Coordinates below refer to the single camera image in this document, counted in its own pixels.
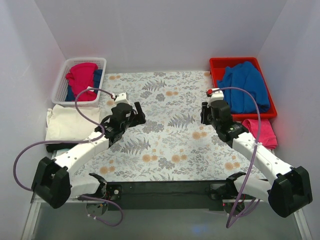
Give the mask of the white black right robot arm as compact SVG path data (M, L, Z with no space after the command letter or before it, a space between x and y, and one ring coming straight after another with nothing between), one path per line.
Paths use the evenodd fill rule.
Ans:
M201 123L213 126L219 139L258 168L265 179L250 177L245 172L230 175L224 185L212 194L237 199L249 195L269 203L273 211L286 218L313 201L310 176L302 167L293 167L256 143L254 136L241 123L233 121L224 100L201 104Z

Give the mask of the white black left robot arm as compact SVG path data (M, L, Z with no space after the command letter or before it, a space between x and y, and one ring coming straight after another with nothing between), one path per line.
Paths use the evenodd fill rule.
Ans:
M73 175L119 141L128 128L146 123L139 102L134 106L121 102L111 111L112 114L89 135L88 142L79 143L54 159L45 157L38 163L31 189L52 208L61 207L70 197L101 200L106 196L107 181L102 176L90 173L85 178L74 178Z

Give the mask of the cream t shirt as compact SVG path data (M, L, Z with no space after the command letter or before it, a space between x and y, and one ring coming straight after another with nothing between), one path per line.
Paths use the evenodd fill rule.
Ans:
M80 141L97 127L86 120L74 107L55 105L46 114L46 141Z

